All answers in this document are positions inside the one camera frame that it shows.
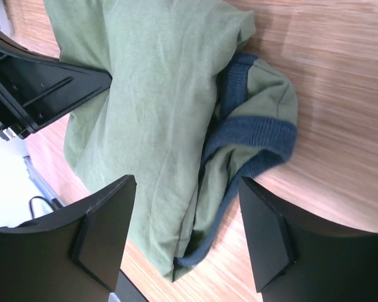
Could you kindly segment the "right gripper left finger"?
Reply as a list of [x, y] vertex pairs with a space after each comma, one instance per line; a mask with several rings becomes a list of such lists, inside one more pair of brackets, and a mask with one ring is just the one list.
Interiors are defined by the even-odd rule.
[[0, 227], [0, 301], [108, 301], [135, 192], [135, 177], [123, 176], [51, 214]]

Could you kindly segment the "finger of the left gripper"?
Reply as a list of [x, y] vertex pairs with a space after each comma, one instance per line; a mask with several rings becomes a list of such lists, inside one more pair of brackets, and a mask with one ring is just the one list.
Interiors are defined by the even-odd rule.
[[110, 88], [104, 70], [31, 52], [0, 31], [0, 137], [25, 139]]

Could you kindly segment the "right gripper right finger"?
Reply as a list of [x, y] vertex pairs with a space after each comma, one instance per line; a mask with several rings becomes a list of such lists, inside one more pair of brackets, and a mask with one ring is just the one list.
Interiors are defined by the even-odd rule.
[[264, 301], [378, 301], [378, 233], [317, 216], [248, 177], [239, 201]]

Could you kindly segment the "green tank top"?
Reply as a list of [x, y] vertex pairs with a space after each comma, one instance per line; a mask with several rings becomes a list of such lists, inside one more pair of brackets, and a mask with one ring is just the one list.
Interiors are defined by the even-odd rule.
[[210, 250], [242, 177], [297, 138], [289, 79], [244, 53], [255, 14], [225, 1], [46, 1], [63, 62], [112, 76], [75, 109], [67, 163], [95, 192], [137, 181], [129, 238], [174, 282]]

